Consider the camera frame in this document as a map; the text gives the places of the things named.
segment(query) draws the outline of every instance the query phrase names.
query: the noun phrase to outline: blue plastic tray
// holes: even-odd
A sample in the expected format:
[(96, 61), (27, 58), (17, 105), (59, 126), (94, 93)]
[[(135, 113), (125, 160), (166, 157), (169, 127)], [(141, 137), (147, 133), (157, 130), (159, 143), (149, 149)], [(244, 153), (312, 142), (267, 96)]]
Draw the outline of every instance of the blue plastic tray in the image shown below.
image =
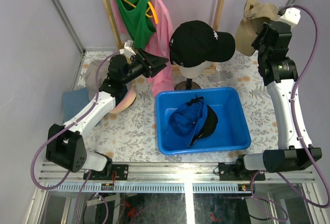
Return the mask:
[[(211, 136), (197, 140), (189, 149), (169, 150), (164, 145), (164, 133), (169, 125), (170, 115), (181, 104), (196, 98), (196, 95), (203, 96), (205, 103), (217, 114), (219, 120), (217, 128)], [(156, 97), (156, 116), (158, 149), (166, 155), (241, 150), (251, 145), (242, 104), (237, 91), (233, 88), (162, 92)]]

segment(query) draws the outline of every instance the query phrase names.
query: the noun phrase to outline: white embroidered logo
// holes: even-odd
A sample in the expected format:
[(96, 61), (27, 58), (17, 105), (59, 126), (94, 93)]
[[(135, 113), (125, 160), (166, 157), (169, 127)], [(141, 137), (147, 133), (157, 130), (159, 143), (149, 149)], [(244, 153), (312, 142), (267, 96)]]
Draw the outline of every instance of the white embroidered logo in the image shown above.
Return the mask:
[(218, 34), (213, 30), (214, 37), (218, 40)]

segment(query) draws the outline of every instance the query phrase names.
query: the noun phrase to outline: clothing rack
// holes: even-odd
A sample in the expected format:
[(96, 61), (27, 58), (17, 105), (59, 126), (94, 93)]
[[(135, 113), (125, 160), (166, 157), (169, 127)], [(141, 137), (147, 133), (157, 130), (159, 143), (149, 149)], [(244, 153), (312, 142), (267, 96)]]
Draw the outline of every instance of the clothing rack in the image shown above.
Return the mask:
[[(110, 23), (110, 26), (111, 26), (111, 30), (112, 30), (113, 35), (114, 35), (114, 40), (115, 40), (116, 46), (117, 46), (118, 49), (122, 49), (122, 48), (124, 48), (124, 45), (123, 45), (123, 43), (120, 39), (120, 36), (119, 36), (116, 20), (114, 19), (113, 12), (112, 12), (110, 0), (102, 0), (102, 1), (103, 1), (103, 4), (104, 4), (105, 11), (107, 13), (107, 17), (108, 17), (108, 20), (109, 20), (109, 23)], [(224, 1), (225, 0), (218, 0), (218, 2), (217, 2), (216, 13), (214, 15), (213, 26), (212, 26), (212, 28), (215, 31), (218, 30), (218, 26), (219, 26), (219, 22), (220, 22), (220, 17), (221, 17)], [(173, 73), (175, 73), (175, 74), (179, 73), (179, 68), (178, 68), (177, 65), (173, 65), (172, 68), (173, 68)], [(216, 64), (215, 63), (213, 63), (209, 68), (206, 68), (205, 70), (203, 70), (203, 74), (214, 74), (215, 72), (216, 72)]]

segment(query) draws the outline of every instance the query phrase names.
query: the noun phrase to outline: pink garment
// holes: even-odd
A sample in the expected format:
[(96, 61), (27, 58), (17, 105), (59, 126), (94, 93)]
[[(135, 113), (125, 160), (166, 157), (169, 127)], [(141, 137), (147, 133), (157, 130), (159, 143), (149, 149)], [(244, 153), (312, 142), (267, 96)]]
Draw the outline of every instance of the pink garment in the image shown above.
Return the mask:
[[(169, 58), (170, 48), (169, 41), (173, 33), (173, 26), (171, 17), (168, 9), (165, 7), (161, 0), (150, 0), (155, 8), (158, 17), (158, 24), (155, 24), (155, 20), (152, 18), (152, 22), (156, 28), (156, 32), (150, 37), (149, 43), (144, 49), (146, 52)], [(118, 6), (115, 0), (110, 0), (111, 7), (113, 11), (114, 18), (120, 33), (127, 33), (125, 24), (119, 13)], [(156, 97), (162, 91), (172, 91), (174, 90), (174, 83), (172, 80), (172, 66), (168, 62), (161, 72), (159, 72), (155, 77), (148, 78), (148, 83), (153, 83), (151, 91), (153, 96)]]

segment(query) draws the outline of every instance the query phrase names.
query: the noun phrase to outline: floral pattern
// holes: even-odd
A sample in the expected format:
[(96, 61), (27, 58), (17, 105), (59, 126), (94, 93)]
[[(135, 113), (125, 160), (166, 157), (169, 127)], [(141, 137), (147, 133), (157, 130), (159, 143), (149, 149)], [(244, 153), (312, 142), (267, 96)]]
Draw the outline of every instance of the floral pattern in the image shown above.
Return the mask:
[[(84, 58), (77, 88), (85, 86), (84, 74), (93, 60), (104, 59), (110, 52), (88, 52)], [(184, 80), (173, 75), (174, 83)], [(247, 57), (235, 52), (232, 59), (217, 64), (214, 75), (200, 75), (194, 81), (202, 88), (232, 87), (240, 96), (252, 139), (244, 151), (165, 156), (157, 148), (155, 98), (151, 84), (141, 76), (133, 81), (136, 101), (118, 114), (107, 114), (88, 135), (89, 151), (97, 150), (117, 162), (233, 162), (242, 153), (260, 153), (277, 148), (277, 124), (270, 96), (258, 73), (257, 54)]]

